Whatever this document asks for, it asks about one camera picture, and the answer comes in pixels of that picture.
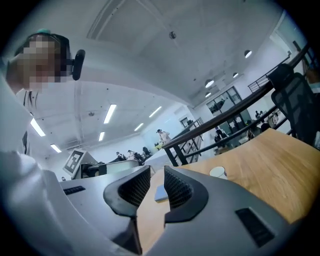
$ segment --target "black vent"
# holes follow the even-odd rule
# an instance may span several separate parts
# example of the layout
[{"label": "black vent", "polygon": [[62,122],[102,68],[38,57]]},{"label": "black vent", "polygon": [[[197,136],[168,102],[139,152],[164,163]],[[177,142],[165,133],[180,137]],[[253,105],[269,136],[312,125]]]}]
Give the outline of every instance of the black vent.
[{"label": "black vent", "polygon": [[144,171],[122,184],[118,189],[118,194],[123,200],[139,207],[149,188],[150,171]]},{"label": "black vent", "polygon": [[258,247],[265,245],[275,237],[249,208],[236,210],[235,213]]},{"label": "black vent", "polygon": [[170,209],[183,205],[193,194],[188,183],[169,171],[164,171],[164,188],[168,194]]},{"label": "black vent", "polygon": [[75,186],[75,187],[66,188],[63,191],[66,195],[71,195],[83,190],[86,190],[83,186]]}]

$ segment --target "ceiling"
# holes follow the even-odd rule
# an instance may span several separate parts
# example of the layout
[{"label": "ceiling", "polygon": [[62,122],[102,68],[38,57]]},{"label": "ceiling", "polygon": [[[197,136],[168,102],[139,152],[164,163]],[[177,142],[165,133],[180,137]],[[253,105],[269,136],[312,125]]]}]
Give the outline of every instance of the ceiling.
[{"label": "ceiling", "polygon": [[[24,92],[18,97],[23,101]],[[79,81],[50,84],[38,94],[36,105],[27,104],[45,133],[40,137],[30,127],[30,141],[36,144],[32,148],[48,156],[56,154],[51,144],[60,150],[85,149],[138,134],[172,103],[162,96],[112,84]],[[104,124],[110,104],[117,106],[109,123]],[[149,118],[159,106],[162,108]],[[141,123],[143,126],[135,132]],[[101,132],[105,135],[103,141],[98,141]]]},{"label": "ceiling", "polygon": [[[39,28],[68,37],[73,55],[86,51],[81,79],[50,85],[31,109],[46,134],[35,141],[50,155],[50,144],[92,146],[102,131],[104,142],[131,135],[159,106],[202,103],[245,70],[281,14],[269,0],[44,1],[6,53]],[[209,89],[207,79],[215,80]],[[103,125],[110,104],[117,108]]]}]

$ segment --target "wooden desk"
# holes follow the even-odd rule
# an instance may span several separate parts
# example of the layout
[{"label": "wooden desk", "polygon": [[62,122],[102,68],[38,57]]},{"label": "wooden desk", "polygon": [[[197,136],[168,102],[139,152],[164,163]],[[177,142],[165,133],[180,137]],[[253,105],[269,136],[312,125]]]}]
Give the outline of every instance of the wooden desk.
[{"label": "wooden desk", "polygon": [[[320,185],[320,151],[273,129],[247,143],[213,158],[181,168],[209,175],[223,166],[228,180],[255,194],[275,208],[290,223],[305,216]],[[137,225],[144,252],[164,230],[169,201],[154,200],[157,186],[164,183],[164,171],[151,179],[151,187],[137,212]]]}]

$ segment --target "small blue object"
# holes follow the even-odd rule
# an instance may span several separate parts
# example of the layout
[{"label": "small blue object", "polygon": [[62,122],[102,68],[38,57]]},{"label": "small blue object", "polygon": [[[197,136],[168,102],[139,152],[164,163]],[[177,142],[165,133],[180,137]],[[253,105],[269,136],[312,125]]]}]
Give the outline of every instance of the small blue object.
[{"label": "small blue object", "polygon": [[154,196],[154,201],[158,202],[158,201],[163,201],[168,199],[168,194],[165,190],[165,186],[164,185],[160,185],[156,188],[156,192],[155,192],[155,196]]},{"label": "small blue object", "polygon": [[40,28],[37,33],[45,33],[45,34],[51,34],[51,31],[46,28]]}]

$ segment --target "recessed light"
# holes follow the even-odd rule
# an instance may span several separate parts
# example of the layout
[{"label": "recessed light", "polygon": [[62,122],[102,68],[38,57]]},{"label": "recessed light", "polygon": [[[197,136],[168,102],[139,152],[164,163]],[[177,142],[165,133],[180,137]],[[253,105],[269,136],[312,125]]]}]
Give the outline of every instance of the recessed light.
[{"label": "recessed light", "polygon": [[138,127],[134,129],[134,131],[137,131],[137,130],[138,130],[141,126],[143,126],[143,125],[144,125],[144,123],[140,123],[140,124],[138,125]]},{"label": "recessed light", "polygon": [[99,141],[102,141],[104,139],[104,136],[105,136],[105,132],[103,131],[100,133]]},{"label": "recessed light", "polygon": [[215,81],[213,81],[212,79],[209,79],[209,80],[205,81],[205,88],[208,88],[208,87],[212,86],[214,82]]},{"label": "recessed light", "polygon": [[57,153],[61,153],[61,150],[60,150],[55,144],[51,144],[50,146],[51,146],[51,148],[53,148]]},{"label": "recessed light", "polygon": [[33,118],[30,122],[30,124],[32,125],[32,127],[35,129],[35,131],[41,136],[46,136],[44,131],[41,130],[40,126],[37,124],[36,120]]},{"label": "recessed light", "polygon": [[245,57],[245,58],[248,58],[251,54],[252,54],[252,51],[251,51],[251,50],[245,50],[245,52],[244,52],[244,57]]},{"label": "recessed light", "polygon": [[149,115],[149,117],[152,117],[161,108],[162,108],[162,106],[158,107],[155,111],[153,111],[153,113],[151,115]]},{"label": "recessed light", "polygon": [[110,107],[109,107],[109,110],[108,112],[106,113],[106,116],[105,116],[105,119],[104,119],[104,124],[107,124],[109,123],[110,121],[110,118],[112,116],[112,114],[114,113],[115,109],[116,109],[116,104],[111,104]]}]

